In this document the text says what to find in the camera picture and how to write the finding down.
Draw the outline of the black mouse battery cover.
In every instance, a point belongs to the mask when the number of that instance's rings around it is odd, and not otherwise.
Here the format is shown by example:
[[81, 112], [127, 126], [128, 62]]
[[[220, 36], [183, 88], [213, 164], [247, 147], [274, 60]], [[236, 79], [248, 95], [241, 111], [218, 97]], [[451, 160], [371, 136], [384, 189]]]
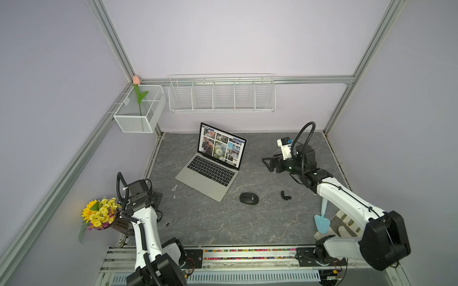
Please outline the black mouse battery cover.
[[286, 195], [284, 191], [281, 191], [280, 195], [283, 200], [292, 200], [292, 196]]

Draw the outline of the black wireless mouse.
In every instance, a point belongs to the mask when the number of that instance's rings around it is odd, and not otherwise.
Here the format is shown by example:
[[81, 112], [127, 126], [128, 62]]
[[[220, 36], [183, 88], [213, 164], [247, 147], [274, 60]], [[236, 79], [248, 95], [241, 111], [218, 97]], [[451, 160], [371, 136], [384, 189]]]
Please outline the black wireless mouse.
[[254, 193], [242, 193], [239, 200], [243, 204], [257, 205], [259, 203], [259, 197]]

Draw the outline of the silver laptop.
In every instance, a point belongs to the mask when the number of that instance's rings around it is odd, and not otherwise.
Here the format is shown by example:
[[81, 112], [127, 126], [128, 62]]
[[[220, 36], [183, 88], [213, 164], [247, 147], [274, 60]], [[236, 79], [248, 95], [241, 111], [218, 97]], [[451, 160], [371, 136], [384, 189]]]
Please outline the silver laptop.
[[220, 202], [237, 175], [248, 140], [201, 123], [198, 150], [175, 179]]

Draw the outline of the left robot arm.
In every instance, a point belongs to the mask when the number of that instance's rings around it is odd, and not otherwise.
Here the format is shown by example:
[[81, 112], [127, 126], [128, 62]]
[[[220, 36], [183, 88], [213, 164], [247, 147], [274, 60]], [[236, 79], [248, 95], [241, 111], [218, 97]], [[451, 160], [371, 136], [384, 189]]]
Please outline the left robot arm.
[[162, 219], [158, 210], [162, 194], [152, 190], [149, 179], [126, 183], [118, 172], [116, 192], [122, 209], [121, 219], [131, 223], [136, 245], [135, 271], [126, 278], [128, 286], [186, 286], [181, 266], [187, 254], [181, 242], [172, 238], [162, 243], [157, 224]]

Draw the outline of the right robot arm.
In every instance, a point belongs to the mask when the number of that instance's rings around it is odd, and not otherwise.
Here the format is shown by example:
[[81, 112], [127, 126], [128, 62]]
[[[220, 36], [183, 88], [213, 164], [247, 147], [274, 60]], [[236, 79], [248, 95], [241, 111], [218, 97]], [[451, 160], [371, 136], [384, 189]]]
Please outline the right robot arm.
[[[316, 154], [309, 142], [315, 131], [315, 122], [306, 123], [295, 139], [284, 137], [277, 145], [281, 152], [262, 159], [270, 172], [287, 172], [299, 185], [322, 198], [321, 213], [314, 217], [323, 238], [315, 243], [313, 251], [297, 251], [296, 259], [312, 259], [320, 266], [335, 260], [362, 260], [373, 269], [383, 271], [396, 268], [411, 254], [406, 225], [401, 214], [386, 212], [354, 194], [330, 172], [318, 167]], [[325, 217], [328, 204], [343, 211], [362, 230], [360, 237], [343, 238], [329, 235], [330, 220]]]

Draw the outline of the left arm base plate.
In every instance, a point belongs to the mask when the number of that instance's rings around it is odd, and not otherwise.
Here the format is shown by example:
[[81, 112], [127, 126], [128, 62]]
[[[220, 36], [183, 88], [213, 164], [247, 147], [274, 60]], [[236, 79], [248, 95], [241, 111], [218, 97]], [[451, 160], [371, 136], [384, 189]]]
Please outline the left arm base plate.
[[203, 265], [203, 250], [202, 249], [185, 249], [186, 257], [181, 269], [201, 269]]

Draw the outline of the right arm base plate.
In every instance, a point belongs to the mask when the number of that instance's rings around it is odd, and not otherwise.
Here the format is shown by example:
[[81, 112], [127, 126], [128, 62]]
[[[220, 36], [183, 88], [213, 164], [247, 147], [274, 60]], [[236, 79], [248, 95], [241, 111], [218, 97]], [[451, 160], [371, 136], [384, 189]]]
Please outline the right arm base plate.
[[324, 247], [308, 246], [296, 248], [295, 259], [299, 262], [300, 267], [306, 266], [345, 266], [347, 260], [345, 258], [331, 257]]

